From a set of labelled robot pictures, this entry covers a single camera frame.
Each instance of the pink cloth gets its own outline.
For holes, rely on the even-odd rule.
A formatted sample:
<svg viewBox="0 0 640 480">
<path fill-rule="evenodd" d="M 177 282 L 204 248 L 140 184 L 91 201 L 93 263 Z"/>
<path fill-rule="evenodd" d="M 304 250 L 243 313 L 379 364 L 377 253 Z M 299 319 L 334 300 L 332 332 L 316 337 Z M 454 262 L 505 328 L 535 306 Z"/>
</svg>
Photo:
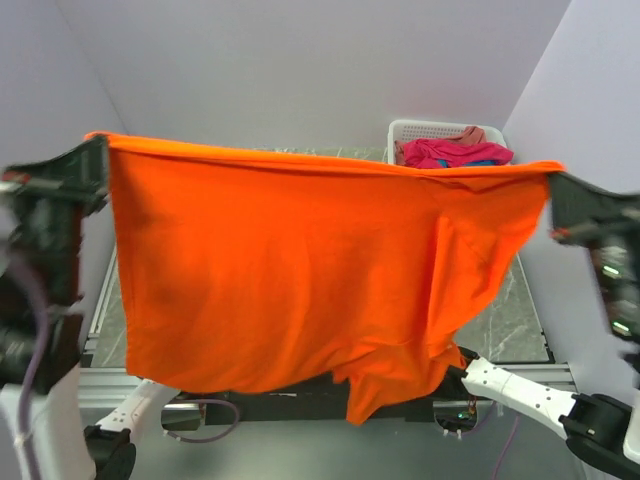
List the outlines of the pink cloth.
<svg viewBox="0 0 640 480">
<path fill-rule="evenodd" d="M 457 145 L 443 138 L 419 138 L 404 144 L 405 165 L 414 168 L 463 167 L 470 162 L 491 160 L 504 165 L 513 159 L 513 152 L 497 143 L 485 142 L 477 145 Z"/>
</svg>

